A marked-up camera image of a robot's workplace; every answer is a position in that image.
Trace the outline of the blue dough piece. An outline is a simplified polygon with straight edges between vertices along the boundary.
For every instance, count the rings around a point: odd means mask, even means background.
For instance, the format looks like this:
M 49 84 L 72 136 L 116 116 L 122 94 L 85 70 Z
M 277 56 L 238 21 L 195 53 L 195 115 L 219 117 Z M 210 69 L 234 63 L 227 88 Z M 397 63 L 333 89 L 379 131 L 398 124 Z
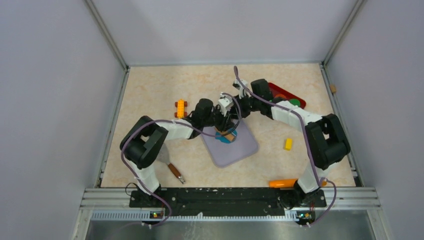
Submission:
M 225 135 L 225 132 L 216 131 L 215 132 L 215 139 L 219 140 L 220 142 L 224 144 L 231 144 L 237 139 L 237 131 L 234 130 L 230 134 Z

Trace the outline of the wooden rolling pin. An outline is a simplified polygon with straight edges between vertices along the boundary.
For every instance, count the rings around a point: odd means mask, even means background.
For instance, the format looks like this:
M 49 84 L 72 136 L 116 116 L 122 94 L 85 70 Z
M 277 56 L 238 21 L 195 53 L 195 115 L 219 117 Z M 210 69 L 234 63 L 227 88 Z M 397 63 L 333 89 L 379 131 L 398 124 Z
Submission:
M 222 136 L 227 139 L 230 143 L 234 142 L 237 138 L 237 127 L 240 124 L 240 120 L 238 120 L 232 128 L 222 134 Z

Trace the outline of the lavender plastic tray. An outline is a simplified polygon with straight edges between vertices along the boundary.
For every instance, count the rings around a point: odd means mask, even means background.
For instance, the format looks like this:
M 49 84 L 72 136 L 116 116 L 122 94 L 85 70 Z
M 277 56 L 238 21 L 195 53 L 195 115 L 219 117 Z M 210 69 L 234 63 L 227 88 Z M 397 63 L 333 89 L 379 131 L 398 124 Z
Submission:
M 220 137 L 214 127 L 205 127 L 203 132 L 215 136 L 212 138 L 203 134 L 201 137 L 213 163 L 218 168 L 225 168 L 254 155 L 259 149 L 257 140 L 244 121 L 241 121 L 232 133 L 235 137 L 232 142 Z

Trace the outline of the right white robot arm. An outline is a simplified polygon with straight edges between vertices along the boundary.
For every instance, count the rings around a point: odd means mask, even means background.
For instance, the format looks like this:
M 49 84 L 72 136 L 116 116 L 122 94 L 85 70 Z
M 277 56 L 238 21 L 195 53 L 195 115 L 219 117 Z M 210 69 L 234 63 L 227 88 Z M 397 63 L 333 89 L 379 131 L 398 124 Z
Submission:
M 258 112 L 302 133 L 309 165 L 294 183 L 293 200 L 299 206 L 307 206 L 314 198 L 313 192 L 321 188 L 330 169 L 351 152 L 339 117 L 333 113 L 319 115 L 308 112 L 284 98 L 274 96 L 265 79 L 255 80 L 248 87 L 247 82 L 236 77 L 233 86 L 239 91 L 235 97 L 235 109 L 241 111 L 242 118 Z

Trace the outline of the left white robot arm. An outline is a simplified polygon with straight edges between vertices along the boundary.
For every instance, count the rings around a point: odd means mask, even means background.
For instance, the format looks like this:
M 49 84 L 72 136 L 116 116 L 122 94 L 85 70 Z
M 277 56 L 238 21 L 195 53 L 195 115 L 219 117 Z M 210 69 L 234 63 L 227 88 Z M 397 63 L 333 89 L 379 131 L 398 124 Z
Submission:
M 142 191 L 141 200 L 149 207 L 160 202 L 161 194 L 157 191 L 160 183 L 153 164 L 166 141 L 191 140 L 199 135 L 214 137 L 214 134 L 205 132 L 205 128 L 210 127 L 227 137 L 236 130 L 242 118 L 239 97 L 227 93 L 223 93 L 218 104 L 207 98 L 200 99 L 195 109 L 180 119 L 142 116 L 119 145 L 121 161 Z

